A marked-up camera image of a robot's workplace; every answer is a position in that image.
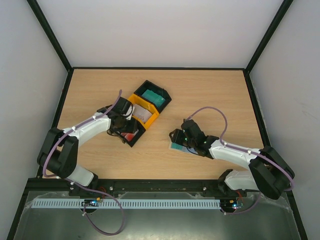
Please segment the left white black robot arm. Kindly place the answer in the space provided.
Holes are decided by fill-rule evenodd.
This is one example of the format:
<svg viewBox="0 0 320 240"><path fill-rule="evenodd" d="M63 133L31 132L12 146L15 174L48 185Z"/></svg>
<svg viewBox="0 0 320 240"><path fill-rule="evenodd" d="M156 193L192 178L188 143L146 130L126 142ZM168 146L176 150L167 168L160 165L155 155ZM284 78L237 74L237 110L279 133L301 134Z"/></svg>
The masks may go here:
<svg viewBox="0 0 320 240"><path fill-rule="evenodd" d="M118 97L114 104L98 109L77 125L51 128L37 157L43 176L59 177L88 187L97 176L77 163L79 148L103 132L116 136L135 133L138 126L133 118L134 110L135 106L129 100Z"/></svg>

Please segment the green VIP credit card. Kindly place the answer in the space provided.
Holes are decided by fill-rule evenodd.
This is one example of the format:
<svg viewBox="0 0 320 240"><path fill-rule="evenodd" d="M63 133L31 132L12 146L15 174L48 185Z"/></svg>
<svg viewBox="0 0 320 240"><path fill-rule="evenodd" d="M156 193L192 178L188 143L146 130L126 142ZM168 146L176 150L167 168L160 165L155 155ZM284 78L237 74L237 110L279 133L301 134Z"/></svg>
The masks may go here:
<svg viewBox="0 0 320 240"><path fill-rule="evenodd" d="M182 151L183 150L183 146L182 145L179 145L179 144L174 143L174 142L172 142L170 144L170 148L174 149L174 150L178 150L178 151Z"/></svg>

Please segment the beige card holder wallet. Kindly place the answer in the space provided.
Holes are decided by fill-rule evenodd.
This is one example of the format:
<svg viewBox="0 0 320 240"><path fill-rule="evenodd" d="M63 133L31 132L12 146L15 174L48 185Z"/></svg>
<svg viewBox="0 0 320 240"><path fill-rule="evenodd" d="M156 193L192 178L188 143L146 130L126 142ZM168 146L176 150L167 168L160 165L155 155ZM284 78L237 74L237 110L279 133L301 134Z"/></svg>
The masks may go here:
<svg viewBox="0 0 320 240"><path fill-rule="evenodd" d="M198 156L198 153L193 148L187 147L187 146L185 146L183 144L180 145L180 144L172 142L172 141L169 144L169 149L177 150L177 151L180 151L180 152L189 153L189 154L193 154L193 155L197 155Z"/></svg>

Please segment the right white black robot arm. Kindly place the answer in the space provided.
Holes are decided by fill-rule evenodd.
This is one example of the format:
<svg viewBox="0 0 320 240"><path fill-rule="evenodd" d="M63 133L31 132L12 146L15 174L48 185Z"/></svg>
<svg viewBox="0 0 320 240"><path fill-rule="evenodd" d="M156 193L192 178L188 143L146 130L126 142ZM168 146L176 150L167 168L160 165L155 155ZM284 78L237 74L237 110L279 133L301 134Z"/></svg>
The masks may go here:
<svg viewBox="0 0 320 240"><path fill-rule="evenodd" d="M193 154L224 160L244 169L223 173L218 191L224 196L235 190L253 190L277 200L293 185L294 171L271 146L258 149L231 144L217 136L206 135L192 119L185 120L180 129L169 133L169 137L173 144L185 147Z"/></svg>

